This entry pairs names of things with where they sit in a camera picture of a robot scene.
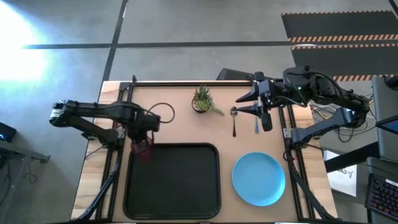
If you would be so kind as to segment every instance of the plant pot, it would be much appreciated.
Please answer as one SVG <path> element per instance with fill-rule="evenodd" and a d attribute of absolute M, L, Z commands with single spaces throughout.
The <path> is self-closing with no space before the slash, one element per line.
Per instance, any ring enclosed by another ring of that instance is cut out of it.
<path fill-rule="evenodd" d="M 194 101 L 195 101 L 195 99 L 192 99 L 191 105 L 192 105 L 193 110 L 196 111 L 197 113 L 206 113 L 206 111 L 209 110 L 210 107 L 207 108 L 207 110 L 199 110 L 198 108 L 195 107 Z"/>

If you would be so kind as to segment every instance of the succulent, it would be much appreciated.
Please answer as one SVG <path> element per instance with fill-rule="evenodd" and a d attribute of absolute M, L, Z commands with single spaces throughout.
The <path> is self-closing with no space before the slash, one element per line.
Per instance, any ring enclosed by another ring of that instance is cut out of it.
<path fill-rule="evenodd" d="M 199 110 L 207 110 L 208 108 L 211 108 L 214 112 L 224 116 L 224 112 L 218 109 L 214 104 L 210 90 L 205 85 L 202 85 L 199 90 L 195 90 L 193 99 L 195 107 Z"/>

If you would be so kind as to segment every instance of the keyboard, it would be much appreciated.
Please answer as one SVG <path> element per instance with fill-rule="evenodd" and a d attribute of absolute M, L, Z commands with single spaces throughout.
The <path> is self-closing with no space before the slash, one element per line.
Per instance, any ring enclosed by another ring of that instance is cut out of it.
<path fill-rule="evenodd" d="M 398 222 L 398 181 L 371 174 L 365 207 Z"/>

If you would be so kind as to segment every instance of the floor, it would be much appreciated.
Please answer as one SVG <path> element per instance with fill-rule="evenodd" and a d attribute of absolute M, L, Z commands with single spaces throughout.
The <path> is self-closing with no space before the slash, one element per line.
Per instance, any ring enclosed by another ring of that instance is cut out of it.
<path fill-rule="evenodd" d="M 281 77 L 285 68 L 294 66 L 286 46 L 96 49 L 85 44 L 286 41 L 282 12 L 391 10 L 387 0 L 129 0 L 123 13 L 123 1 L 0 0 L 1 122 L 18 130 L 16 144 L 51 155 L 48 164 L 32 163 L 39 181 L 24 180 L 18 186 L 6 223 L 70 218 L 87 141 L 72 128 L 49 124 L 57 100 L 94 102 L 103 77 L 214 80 L 223 67 Z M 118 36 L 119 12 L 124 19 Z M 22 45 L 50 49 L 21 50 Z M 371 93 L 370 82 L 341 86 Z M 348 152 L 376 139 L 373 129 L 343 144 L 330 132 L 321 145 Z M 345 195 L 335 196 L 341 218 L 366 221 L 362 205 Z"/>

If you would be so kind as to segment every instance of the silver spoon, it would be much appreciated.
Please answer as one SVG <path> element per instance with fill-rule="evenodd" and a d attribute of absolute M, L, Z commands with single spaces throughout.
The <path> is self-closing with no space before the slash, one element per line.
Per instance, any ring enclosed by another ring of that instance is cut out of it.
<path fill-rule="evenodd" d="M 236 137 L 236 129 L 235 129 L 235 117 L 238 115 L 238 111 L 236 110 L 236 107 L 231 108 L 231 116 L 234 119 L 234 131 L 232 132 L 232 136 Z"/>

